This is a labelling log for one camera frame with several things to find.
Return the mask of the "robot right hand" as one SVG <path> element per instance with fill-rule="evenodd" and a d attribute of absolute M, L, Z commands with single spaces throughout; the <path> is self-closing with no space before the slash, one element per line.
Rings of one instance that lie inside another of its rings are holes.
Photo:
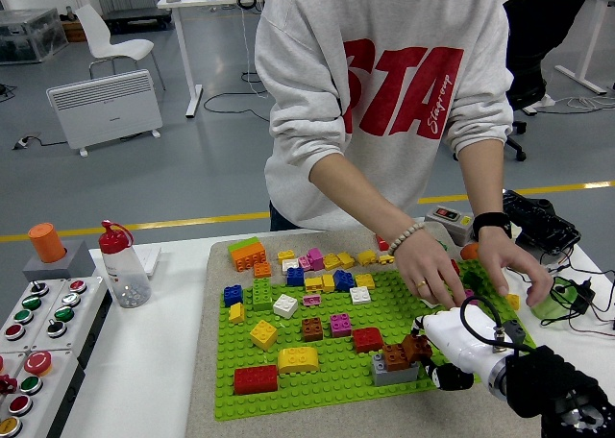
<path fill-rule="evenodd" d="M 458 307 L 440 311 L 424 316 L 421 322 L 427 338 L 448 359 L 446 364 L 426 367 L 437 388 L 468 389 L 474 383 L 473 375 L 478 375 L 491 394 L 505 398 L 505 358 L 513 350 L 488 345 L 474 334 L 496 342 L 511 339 L 479 307 L 470 304 L 464 311 Z"/>

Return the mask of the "person's left hand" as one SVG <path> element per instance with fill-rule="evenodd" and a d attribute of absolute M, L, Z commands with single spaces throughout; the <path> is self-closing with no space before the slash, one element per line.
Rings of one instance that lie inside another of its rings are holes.
<path fill-rule="evenodd" d="M 501 296 L 509 293 L 503 269 L 512 268 L 529 277 L 526 303 L 534 307 L 550 294 L 553 277 L 528 252 L 518 247 L 500 227 L 482 227 L 479 231 L 479 260 Z"/>

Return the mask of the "person's right hand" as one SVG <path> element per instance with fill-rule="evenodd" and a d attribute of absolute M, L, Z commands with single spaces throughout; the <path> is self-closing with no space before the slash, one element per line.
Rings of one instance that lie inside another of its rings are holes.
<path fill-rule="evenodd" d="M 465 291 L 442 245 L 424 229 L 412 233 L 395 250 L 395 263 L 410 293 L 450 309 L 461 306 Z"/>

